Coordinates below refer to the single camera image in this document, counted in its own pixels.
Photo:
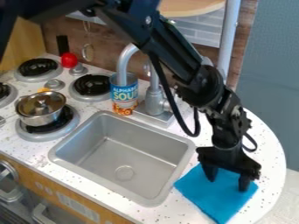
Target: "sink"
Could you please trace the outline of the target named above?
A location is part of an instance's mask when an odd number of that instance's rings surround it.
[[[189,139],[102,111],[55,145],[49,158],[140,205],[153,207],[166,199],[194,151]]]

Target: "blue sponge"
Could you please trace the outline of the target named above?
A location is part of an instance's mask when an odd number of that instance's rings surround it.
[[[240,175],[219,169],[210,182],[197,165],[175,183],[175,187],[217,223],[227,223],[254,195],[258,186],[252,182],[246,192],[238,191]]]

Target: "white countertop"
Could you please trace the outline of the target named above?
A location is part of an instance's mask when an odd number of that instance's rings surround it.
[[[44,55],[47,58],[58,60],[59,57],[51,54]],[[111,72],[94,66],[87,66],[90,74],[111,74]],[[59,92],[67,98],[67,104],[75,107],[80,114],[80,123],[99,110],[111,110],[111,101],[97,103],[79,102],[68,94],[68,85],[77,77],[69,75],[68,70],[56,79],[66,83],[66,87]],[[31,95],[44,86],[41,83],[24,83],[16,81],[13,71],[0,76],[1,82],[8,82],[18,89],[18,96]],[[139,81],[140,99],[144,97],[147,81]],[[191,109],[185,103],[179,103],[182,114],[189,127],[193,125]],[[106,207],[113,212],[135,223],[163,223],[163,224],[197,224],[213,223],[189,200],[184,198],[180,192],[173,188],[166,201],[160,206],[144,207],[112,192],[107,188],[94,183],[76,173],[58,166],[48,159],[48,151],[62,138],[46,143],[31,143],[21,139],[15,131],[17,115],[14,104],[11,103],[5,108],[0,108],[0,116],[7,118],[7,123],[0,129],[0,153],[15,159],[35,172],[38,172],[53,181],[66,186],[72,191]],[[247,116],[253,121],[253,127],[248,131],[256,140],[259,149],[247,155],[262,165],[261,178],[255,183],[259,186],[256,194],[244,205],[240,211],[232,217],[229,223],[255,223],[263,217],[277,201],[285,181],[286,161],[282,146],[272,130],[256,115],[248,111]],[[211,146],[212,128],[206,121],[205,116],[200,114],[201,134],[197,138],[189,137],[197,146]],[[182,137],[187,137],[180,129],[177,122],[174,122],[168,129]],[[186,174],[192,167],[198,164],[197,153],[194,153],[190,163],[184,170]]]

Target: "pot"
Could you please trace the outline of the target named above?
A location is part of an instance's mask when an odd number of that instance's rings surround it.
[[[23,123],[38,127],[57,121],[65,105],[63,94],[49,91],[21,97],[16,112]]]

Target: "shelf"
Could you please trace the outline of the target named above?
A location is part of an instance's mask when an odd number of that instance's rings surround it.
[[[219,10],[225,3],[225,0],[163,0],[159,10],[167,18],[191,17]]]

